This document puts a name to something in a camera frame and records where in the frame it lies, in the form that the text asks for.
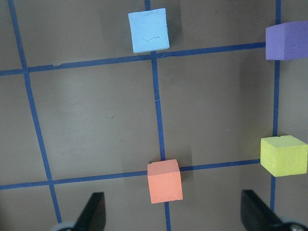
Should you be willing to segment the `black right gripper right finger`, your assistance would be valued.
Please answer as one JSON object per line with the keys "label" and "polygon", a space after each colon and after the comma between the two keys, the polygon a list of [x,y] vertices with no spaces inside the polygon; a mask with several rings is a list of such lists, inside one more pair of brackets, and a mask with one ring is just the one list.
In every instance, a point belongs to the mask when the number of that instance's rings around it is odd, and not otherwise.
{"label": "black right gripper right finger", "polygon": [[241,192],[241,222],[247,231],[291,231],[253,190]]}

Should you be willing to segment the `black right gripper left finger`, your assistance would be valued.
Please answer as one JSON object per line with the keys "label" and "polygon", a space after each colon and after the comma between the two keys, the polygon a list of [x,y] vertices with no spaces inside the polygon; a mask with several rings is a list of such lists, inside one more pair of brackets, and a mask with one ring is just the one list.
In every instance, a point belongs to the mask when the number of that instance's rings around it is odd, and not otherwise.
{"label": "black right gripper left finger", "polygon": [[104,192],[94,192],[78,217],[74,231],[103,231],[106,225]]}

